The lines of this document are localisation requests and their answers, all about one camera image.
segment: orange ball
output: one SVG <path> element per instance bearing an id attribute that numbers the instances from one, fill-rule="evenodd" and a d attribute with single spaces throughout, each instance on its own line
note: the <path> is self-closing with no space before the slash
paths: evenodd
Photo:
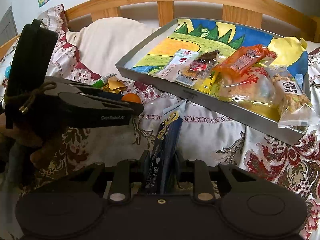
<path id="1" fill-rule="evenodd" d="M 142 104 L 140 97 L 137 94 L 134 94 L 134 93 L 125 94 L 121 98 L 121 101 L 127 101 L 127 102 L 134 102 L 134 103 Z"/>

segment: orange painted area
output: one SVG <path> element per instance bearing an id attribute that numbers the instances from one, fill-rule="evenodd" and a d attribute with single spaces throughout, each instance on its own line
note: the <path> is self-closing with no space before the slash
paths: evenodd
<path id="1" fill-rule="evenodd" d="M 179 49 L 198 51 L 200 49 L 200 46 L 189 41 L 179 41 L 175 39 L 165 38 L 155 48 L 148 52 L 148 54 L 172 57 Z"/>

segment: crumpled yellow paper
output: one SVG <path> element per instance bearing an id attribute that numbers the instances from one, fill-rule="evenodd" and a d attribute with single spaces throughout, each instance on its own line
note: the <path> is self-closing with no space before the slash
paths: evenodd
<path id="1" fill-rule="evenodd" d="M 296 37 L 273 38 L 268 45 L 268 49 L 278 54 L 272 65 L 290 66 L 301 57 L 306 48 L 307 43 L 303 39 L 299 41 Z"/>

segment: yellow paper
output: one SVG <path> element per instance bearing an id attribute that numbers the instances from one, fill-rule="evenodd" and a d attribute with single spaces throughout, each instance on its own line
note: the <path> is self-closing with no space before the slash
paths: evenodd
<path id="1" fill-rule="evenodd" d="M 268 49 L 278 54 L 278 57 L 272 65 L 290 66 L 296 62 L 304 52 L 306 47 L 303 45 L 303 41 L 300 43 L 296 37 L 272 39 Z"/>
<path id="2" fill-rule="evenodd" d="M 116 77 L 109 78 L 108 79 L 108 84 L 109 84 L 109 88 L 111 90 L 125 87 L 125 85 L 120 80 L 118 80 Z"/>

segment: beige pillow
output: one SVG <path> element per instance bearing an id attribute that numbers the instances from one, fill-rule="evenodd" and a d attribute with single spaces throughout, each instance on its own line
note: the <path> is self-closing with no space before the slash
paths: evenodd
<path id="1" fill-rule="evenodd" d="M 67 41 L 78 47 L 80 61 L 94 73 L 117 73 L 115 64 L 156 29 L 137 21 L 114 17 L 97 20 L 79 32 L 67 32 Z"/>

